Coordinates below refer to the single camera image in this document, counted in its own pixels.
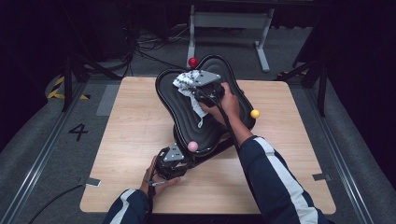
black object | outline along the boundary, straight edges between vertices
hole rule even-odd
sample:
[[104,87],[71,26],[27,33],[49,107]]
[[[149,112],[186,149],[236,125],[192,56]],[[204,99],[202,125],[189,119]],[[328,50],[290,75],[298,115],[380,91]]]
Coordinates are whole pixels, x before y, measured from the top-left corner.
[[[252,129],[256,122],[250,116],[253,107],[239,89],[228,62],[218,55],[209,55],[201,60],[196,69],[220,75],[218,84],[220,82],[229,83],[231,91],[239,100],[240,118],[249,129]],[[201,118],[192,110],[190,97],[178,92],[177,87],[173,85],[175,78],[184,72],[187,71],[168,69],[161,72],[156,80],[157,94],[175,123],[173,130],[175,145],[162,149],[156,165],[157,171],[165,179],[182,176],[188,169],[233,146],[233,139],[227,127],[217,122],[213,116],[206,115],[202,127],[198,127]],[[212,83],[213,87],[219,91],[219,95],[223,95],[224,90],[219,88],[215,82]],[[198,143],[198,149],[195,152],[188,150],[188,143],[191,141]]]
[[204,85],[203,87],[197,87],[193,94],[198,102],[201,102],[208,107],[212,107],[215,103],[220,103],[224,96],[224,88],[221,86],[219,81],[214,81]]

jacket sleeve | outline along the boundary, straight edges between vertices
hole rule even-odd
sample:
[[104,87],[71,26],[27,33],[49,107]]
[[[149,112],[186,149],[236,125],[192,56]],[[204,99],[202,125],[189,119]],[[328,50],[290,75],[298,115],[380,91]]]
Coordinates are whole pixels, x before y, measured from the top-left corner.
[[266,223],[328,223],[280,154],[262,137],[246,140],[239,157]]
[[149,209],[149,199],[139,189],[127,189],[111,205],[104,224],[140,224]]

gray mat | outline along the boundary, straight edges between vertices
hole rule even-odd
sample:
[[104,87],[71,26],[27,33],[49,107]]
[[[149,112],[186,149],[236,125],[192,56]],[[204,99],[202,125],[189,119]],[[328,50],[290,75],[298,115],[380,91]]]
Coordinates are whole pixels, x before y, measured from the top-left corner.
[[102,100],[96,110],[96,116],[110,116],[120,85],[107,85]]

wrist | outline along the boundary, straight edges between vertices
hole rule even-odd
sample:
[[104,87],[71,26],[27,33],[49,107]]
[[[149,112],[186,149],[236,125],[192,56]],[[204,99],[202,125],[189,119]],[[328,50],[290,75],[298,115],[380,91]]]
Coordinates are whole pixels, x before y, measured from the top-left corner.
[[142,191],[143,193],[145,193],[147,197],[149,196],[149,185],[142,186],[142,187],[140,187],[139,190]]

gray carpet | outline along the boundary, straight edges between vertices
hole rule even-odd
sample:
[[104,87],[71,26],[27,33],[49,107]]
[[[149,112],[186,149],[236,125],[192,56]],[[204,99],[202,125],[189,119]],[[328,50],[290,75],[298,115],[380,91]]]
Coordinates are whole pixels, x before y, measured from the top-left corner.
[[[199,59],[207,54],[225,57],[237,79],[273,80],[279,72],[292,69],[291,65],[309,32],[310,29],[300,28],[270,30],[264,46],[271,68],[268,74],[262,72],[253,48],[256,36],[260,36],[258,31],[245,30],[239,35],[230,35],[218,30],[202,30],[197,34],[196,57]],[[168,63],[184,66],[187,61],[187,48],[188,41],[181,39],[161,49],[147,51],[147,54]],[[127,76],[155,77],[168,67],[135,55]],[[308,103],[307,90],[298,84],[300,79],[294,77],[288,83],[323,173],[332,179],[328,184],[337,211],[330,215],[329,219],[335,223],[361,223],[343,179],[334,165],[330,146],[321,130],[319,120],[314,119],[316,111]],[[28,223],[50,199],[73,188],[81,178],[89,176],[119,84],[118,81],[109,80],[103,75],[92,76],[83,91],[84,94],[89,94],[91,99],[78,100],[74,106],[60,130],[59,138],[55,141],[49,160],[34,184],[35,187],[25,204],[21,204],[21,212],[17,214],[14,223]],[[0,154],[0,214],[6,213],[57,119],[63,115],[62,106],[63,100],[49,99]],[[396,194],[378,169],[331,85],[327,89],[325,112],[325,119],[342,149],[348,168],[361,190],[361,197],[374,223],[392,223],[392,220],[396,220]],[[78,125],[84,125],[84,131],[88,131],[79,140],[78,134],[69,132]],[[82,194],[83,189],[77,189],[64,195],[44,210],[35,223],[101,223],[105,214],[86,214],[80,211],[79,202]]]

